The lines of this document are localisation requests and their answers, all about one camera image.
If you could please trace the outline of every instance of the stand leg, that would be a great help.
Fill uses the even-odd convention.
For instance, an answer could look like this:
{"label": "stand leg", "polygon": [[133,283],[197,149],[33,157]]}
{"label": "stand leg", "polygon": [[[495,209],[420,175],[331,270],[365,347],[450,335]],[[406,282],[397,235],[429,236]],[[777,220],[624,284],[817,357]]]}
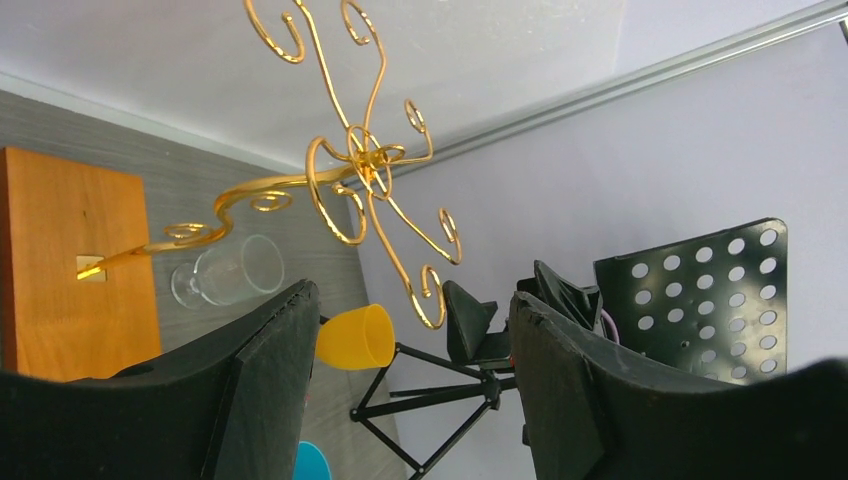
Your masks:
{"label": "stand leg", "polygon": [[419,395],[430,395],[433,393],[440,392],[448,392],[455,388],[460,387],[469,387],[472,385],[450,385],[447,387],[432,387],[432,388],[419,388],[417,390],[399,390],[397,392],[389,392],[389,397],[391,398],[402,398],[402,397],[417,397]]}
{"label": "stand leg", "polygon": [[438,450],[436,450],[436,453],[434,453],[430,458],[427,459],[426,462],[424,462],[424,465],[422,465],[421,468],[418,469],[415,475],[409,477],[409,480],[419,480],[420,478],[424,477],[424,475],[426,475],[427,472],[429,472],[430,469],[432,469],[439,462],[439,460],[441,460],[442,457],[444,457],[445,454],[447,454],[448,451],[453,448],[453,446],[456,445],[456,443],[459,442],[462,437],[464,437],[465,434],[468,433],[469,430],[471,430],[471,428],[480,420],[480,418],[483,417],[483,414],[485,414],[488,410],[488,403],[480,405],[477,410],[475,410],[474,413],[472,413],[471,416],[468,417],[468,420],[466,420],[465,423],[460,425],[456,432],[454,432],[454,434],[451,435],[450,438],[448,438],[445,443],[443,443],[442,446],[439,447]]}
{"label": "stand leg", "polygon": [[410,398],[409,400],[401,400],[399,402],[384,403],[373,407],[365,407],[351,412],[351,419],[358,421],[361,419],[382,417],[393,413],[406,412],[424,407],[432,407],[443,403],[455,402],[466,398],[477,397],[485,394],[485,385],[469,385],[466,387],[456,387],[451,390],[439,393],[433,393],[426,396]]}
{"label": "stand leg", "polygon": [[[429,353],[398,343],[395,348],[395,358],[397,358],[397,355],[400,353],[480,380],[479,384],[451,385],[445,387],[431,387],[391,392],[389,395],[392,398],[414,398],[369,407],[368,402],[377,390],[377,386],[383,381],[383,378],[385,378],[386,372],[389,368],[391,368],[392,364],[394,364],[393,359],[392,364],[380,369],[377,376],[374,378],[374,381],[371,382],[371,386],[368,388],[368,391],[365,393],[362,401],[359,402],[359,405],[356,408],[351,410],[351,420],[364,425],[365,428],[370,430],[378,440],[383,442],[383,444],[389,447],[395,455],[400,457],[407,465],[415,470],[415,474],[410,477],[410,480],[420,480],[447,454],[448,451],[450,451],[451,448],[454,447],[454,445],[457,444],[457,442],[462,439],[466,433],[468,433],[469,430],[471,430],[471,428],[487,411],[492,408],[497,409],[501,391],[512,390],[516,388],[517,385],[515,377],[497,379],[491,372],[484,373],[480,370],[475,370],[463,365],[454,365],[443,358],[439,358],[435,355],[430,355]],[[474,411],[468,420],[460,425],[456,432],[454,432],[453,435],[451,435],[423,464],[418,463],[411,455],[401,448],[400,445],[395,443],[369,420],[374,417],[391,415],[424,407],[432,407],[434,405],[441,405],[443,403],[454,402],[476,396],[482,396],[485,399],[484,403],[480,405],[480,407]]]}

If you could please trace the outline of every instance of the wooden board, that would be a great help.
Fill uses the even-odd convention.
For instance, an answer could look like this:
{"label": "wooden board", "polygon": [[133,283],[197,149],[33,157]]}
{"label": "wooden board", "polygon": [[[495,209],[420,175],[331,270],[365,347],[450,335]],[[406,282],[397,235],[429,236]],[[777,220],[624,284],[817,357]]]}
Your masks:
{"label": "wooden board", "polygon": [[149,258],[76,279],[77,256],[148,242],[141,178],[6,148],[0,153],[3,364],[70,381],[162,351]]}

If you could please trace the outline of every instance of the wine glass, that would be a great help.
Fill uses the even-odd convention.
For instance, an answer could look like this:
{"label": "wine glass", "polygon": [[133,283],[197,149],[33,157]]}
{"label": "wine glass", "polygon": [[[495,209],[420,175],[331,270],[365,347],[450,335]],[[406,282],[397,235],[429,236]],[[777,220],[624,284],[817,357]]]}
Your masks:
{"label": "wine glass", "polygon": [[285,266],[274,242],[251,235],[241,242],[213,247],[171,275],[171,293],[186,308],[198,309],[261,297],[283,284]]}

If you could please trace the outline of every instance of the yellow cup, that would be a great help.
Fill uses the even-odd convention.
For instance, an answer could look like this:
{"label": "yellow cup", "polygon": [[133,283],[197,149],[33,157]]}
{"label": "yellow cup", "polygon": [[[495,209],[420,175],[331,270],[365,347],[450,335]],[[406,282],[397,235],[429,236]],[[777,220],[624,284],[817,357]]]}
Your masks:
{"label": "yellow cup", "polygon": [[315,356],[341,370],[386,367],[395,355],[395,330],[386,309],[373,304],[340,313],[318,331]]}

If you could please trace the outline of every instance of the golden curly metal ornament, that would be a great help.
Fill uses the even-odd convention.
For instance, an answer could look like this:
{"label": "golden curly metal ornament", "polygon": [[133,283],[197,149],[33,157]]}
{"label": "golden curly metal ornament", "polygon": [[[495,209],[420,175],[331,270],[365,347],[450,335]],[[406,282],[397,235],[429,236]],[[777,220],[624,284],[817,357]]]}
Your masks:
{"label": "golden curly metal ornament", "polygon": [[[268,31],[265,29],[256,11],[253,8],[252,0],[243,0],[244,8],[247,11],[247,16],[250,23],[256,30],[256,33],[265,42],[265,45],[274,52],[278,57],[286,62],[297,64],[301,63],[306,57],[306,49],[303,42],[303,37],[294,24],[292,15],[288,12],[282,14],[282,21],[288,28],[292,41],[297,50],[296,54],[291,54],[285,48],[280,46]],[[380,146],[376,136],[369,129],[371,123],[371,113],[374,109],[374,103],[377,100],[377,94],[383,82],[383,76],[386,71],[386,52],[383,49],[383,44],[380,41],[377,30],[374,28],[371,19],[364,10],[353,0],[342,0],[341,13],[344,20],[345,28],[350,35],[350,38],[359,46],[373,44],[380,55],[380,68],[377,71],[377,77],[374,82],[374,87],[371,89],[371,95],[368,98],[368,104],[365,107],[365,114],[362,123],[351,124],[348,122],[344,111],[339,104],[336,96],[335,87],[333,86],[330,73],[327,68],[327,63],[324,60],[324,52],[321,48],[321,42],[318,38],[318,32],[315,28],[315,22],[312,19],[312,14],[303,4],[302,0],[293,0],[295,6],[300,10],[306,21],[312,45],[315,50],[315,55],[318,58],[318,65],[321,69],[321,75],[324,80],[324,85],[327,88],[327,94],[333,104],[333,109],[345,129],[347,139],[347,153],[343,154],[336,150],[325,137],[315,137],[310,142],[306,150],[305,173],[303,175],[280,175],[274,177],[260,178],[252,180],[241,185],[237,185],[221,195],[215,200],[214,209],[221,225],[218,228],[212,228],[209,225],[200,223],[179,223],[170,225],[165,228],[165,234],[173,238],[172,242],[161,242],[143,245],[136,247],[126,252],[114,255],[89,265],[77,273],[78,279],[83,279],[96,273],[102,272],[109,268],[115,267],[121,263],[129,261],[134,257],[142,255],[154,255],[162,252],[171,252],[186,250],[189,248],[197,248],[215,243],[232,232],[234,223],[229,215],[230,208],[243,200],[249,200],[250,206],[260,212],[273,212],[282,210],[291,205],[293,197],[285,189],[292,187],[307,187],[312,197],[312,204],[315,210],[324,219],[327,228],[335,235],[335,237],[345,245],[356,246],[365,240],[365,235],[368,226],[368,217],[374,225],[374,230],[377,231],[377,236],[386,250],[386,254],[394,265],[395,269],[404,284],[406,294],[409,297],[410,304],[418,315],[421,323],[429,329],[438,329],[445,321],[445,298],[442,293],[441,282],[435,269],[430,265],[421,267],[421,296],[424,298],[431,297],[434,293],[438,299],[439,318],[434,322],[431,321],[421,307],[418,299],[418,293],[410,281],[409,275],[406,273],[403,264],[395,253],[391,242],[386,236],[385,231],[377,217],[377,211],[374,207],[374,201],[388,203],[392,210],[412,229],[421,239],[423,239],[431,248],[443,256],[446,260],[454,265],[458,265],[462,261],[462,246],[459,240],[459,232],[456,228],[456,223],[450,213],[444,208],[439,210],[439,222],[444,230],[445,237],[449,243],[456,245],[456,253],[454,255],[448,253],[445,249],[438,246],[429,236],[427,236],[417,225],[415,225],[409,217],[403,212],[397,202],[392,198],[392,166],[405,165],[411,163],[426,162],[433,158],[433,140],[430,138],[430,132],[427,129],[427,124],[424,121],[424,116],[415,107],[411,100],[404,102],[404,110],[409,124],[416,132],[424,136],[427,143],[427,155],[418,158],[405,158],[406,149],[402,145],[392,144]],[[360,35],[353,27],[350,13],[355,12],[364,23],[370,33],[370,36]],[[315,171],[315,155],[319,149],[323,149],[330,157],[342,162],[344,165],[331,170],[322,172]],[[353,189],[342,185],[341,181],[349,177],[359,177],[362,185],[365,188],[365,203]],[[349,236],[343,233],[336,223],[330,218],[327,209],[324,207],[324,202],[321,198],[319,187],[330,185],[331,191],[335,195],[349,197],[354,204],[357,220],[359,223],[358,233]]]}

